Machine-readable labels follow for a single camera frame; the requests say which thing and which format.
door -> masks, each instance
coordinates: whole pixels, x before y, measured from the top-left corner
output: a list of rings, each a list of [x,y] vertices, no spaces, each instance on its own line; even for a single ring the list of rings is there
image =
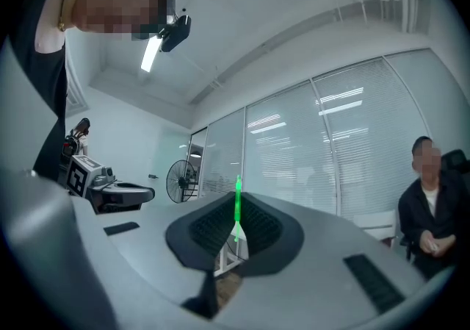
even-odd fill
[[[174,204],[167,193],[167,175],[171,166],[179,160],[187,160],[190,134],[163,127],[153,154],[151,169],[148,174],[158,179],[148,179],[149,186],[155,190],[151,206],[169,206]]]

white device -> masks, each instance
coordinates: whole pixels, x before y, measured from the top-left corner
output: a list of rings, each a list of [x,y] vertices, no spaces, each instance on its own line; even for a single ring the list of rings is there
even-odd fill
[[[93,185],[96,176],[105,168],[85,155],[73,155],[67,170],[67,189],[78,197],[85,197],[87,188]]]

floor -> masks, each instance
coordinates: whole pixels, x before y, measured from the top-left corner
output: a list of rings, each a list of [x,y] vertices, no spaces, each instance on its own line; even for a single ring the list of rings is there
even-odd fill
[[[220,256],[217,256],[215,260],[215,270],[219,268]],[[236,294],[242,284],[242,278],[236,274],[236,268],[228,271],[227,273],[219,276],[215,282],[217,291],[217,303],[219,304],[219,310],[221,310],[230,299]]]

man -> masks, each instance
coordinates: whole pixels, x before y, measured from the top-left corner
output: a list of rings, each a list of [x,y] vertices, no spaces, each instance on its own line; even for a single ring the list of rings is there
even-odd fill
[[[460,175],[441,171],[441,152],[430,138],[418,138],[411,152],[419,179],[401,196],[399,219],[416,253],[414,265],[430,279],[462,257],[470,200]]]

black chair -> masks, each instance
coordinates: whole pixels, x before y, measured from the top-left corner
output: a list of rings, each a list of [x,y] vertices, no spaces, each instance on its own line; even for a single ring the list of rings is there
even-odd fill
[[[441,168],[443,171],[458,171],[461,174],[470,172],[470,161],[462,150],[453,150],[442,155]]]
[[[402,239],[399,241],[399,244],[401,246],[406,247],[406,260],[410,261],[411,260],[411,247],[412,247],[412,242],[406,237],[403,236]]]

